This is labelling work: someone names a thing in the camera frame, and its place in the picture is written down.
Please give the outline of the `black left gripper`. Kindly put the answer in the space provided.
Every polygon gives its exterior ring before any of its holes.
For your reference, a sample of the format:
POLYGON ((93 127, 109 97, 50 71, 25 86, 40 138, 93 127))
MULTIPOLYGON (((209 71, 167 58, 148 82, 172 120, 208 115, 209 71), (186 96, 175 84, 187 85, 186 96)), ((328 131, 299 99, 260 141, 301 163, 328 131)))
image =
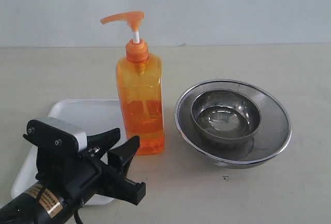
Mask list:
POLYGON ((138 205, 146 195, 146 184, 128 179, 127 173, 140 147, 140 137, 133 136, 115 147, 120 138, 119 128, 88 136, 88 148, 72 156, 39 148, 36 179, 58 192, 66 203, 87 202, 100 195, 138 205))

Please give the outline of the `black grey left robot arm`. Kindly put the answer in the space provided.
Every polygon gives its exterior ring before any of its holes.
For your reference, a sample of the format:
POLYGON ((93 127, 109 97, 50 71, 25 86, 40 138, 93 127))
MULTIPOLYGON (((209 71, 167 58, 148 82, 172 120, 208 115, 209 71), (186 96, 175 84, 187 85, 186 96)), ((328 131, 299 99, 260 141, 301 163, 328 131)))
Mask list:
POLYGON ((65 223, 71 217, 81 223, 78 210, 93 196, 101 195, 138 205, 146 195, 146 184, 127 178, 140 137, 133 136, 116 147, 119 128, 87 137, 80 152, 61 153, 64 142, 28 134, 37 146, 35 183, 1 208, 1 223, 65 223))

